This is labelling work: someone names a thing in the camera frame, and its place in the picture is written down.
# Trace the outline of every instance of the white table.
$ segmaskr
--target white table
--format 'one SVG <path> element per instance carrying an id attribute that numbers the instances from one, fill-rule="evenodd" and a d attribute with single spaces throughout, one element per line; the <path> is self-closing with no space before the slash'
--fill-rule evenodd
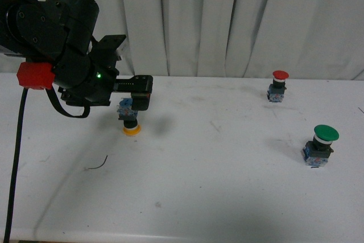
<path id="1" fill-rule="evenodd" d="M 268 102 L 271 82 L 155 77 L 135 137 L 120 93 L 79 120 L 29 91 L 12 238 L 364 242 L 364 82 L 288 79 L 282 103 Z M 22 89 L 14 74 L 0 84 L 2 238 Z M 318 124 L 340 138 L 310 168 L 301 149 Z"/>

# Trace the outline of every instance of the red button cap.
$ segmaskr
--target red button cap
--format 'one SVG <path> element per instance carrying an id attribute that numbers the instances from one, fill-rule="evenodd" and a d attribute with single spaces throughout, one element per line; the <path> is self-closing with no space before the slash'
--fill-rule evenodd
<path id="1" fill-rule="evenodd" d="M 273 76 L 278 80 L 285 80 L 289 77 L 289 74 L 285 71 L 275 71 Z"/>
<path id="2" fill-rule="evenodd" d="M 52 67 L 50 63 L 21 63 L 16 74 L 19 85 L 31 89 L 51 89 L 55 80 Z"/>

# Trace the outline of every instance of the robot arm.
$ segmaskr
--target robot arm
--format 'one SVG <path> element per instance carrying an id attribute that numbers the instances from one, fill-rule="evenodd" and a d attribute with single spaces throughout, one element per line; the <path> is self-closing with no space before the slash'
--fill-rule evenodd
<path id="1" fill-rule="evenodd" d="M 25 82 L 33 80 L 22 86 L 49 88 L 54 82 L 68 105 L 110 105 L 112 92 L 127 92 L 133 98 L 132 109 L 147 110 L 152 76 L 117 79 L 116 52 L 126 36 L 95 41 L 92 32 L 98 12 L 94 0 L 0 0 L 0 52 L 26 58 L 18 78 L 20 74 Z M 42 83 L 33 83 L 33 75 L 39 78 L 40 71 Z"/>

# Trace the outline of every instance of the red push button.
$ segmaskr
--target red push button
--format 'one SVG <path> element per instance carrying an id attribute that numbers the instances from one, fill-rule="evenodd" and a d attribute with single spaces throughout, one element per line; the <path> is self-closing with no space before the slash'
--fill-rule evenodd
<path id="1" fill-rule="evenodd" d="M 278 80 L 285 80 L 289 77 L 289 74 L 285 71 L 275 71 L 273 72 L 273 76 Z"/>

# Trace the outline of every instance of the green push button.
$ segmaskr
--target green push button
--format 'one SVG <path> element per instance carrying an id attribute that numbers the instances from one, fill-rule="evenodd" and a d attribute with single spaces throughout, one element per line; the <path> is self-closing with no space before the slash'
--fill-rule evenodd
<path id="1" fill-rule="evenodd" d="M 328 125 L 317 125 L 314 129 L 316 135 L 324 141 L 331 142 L 339 139 L 339 133 L 335 128 Z"/>

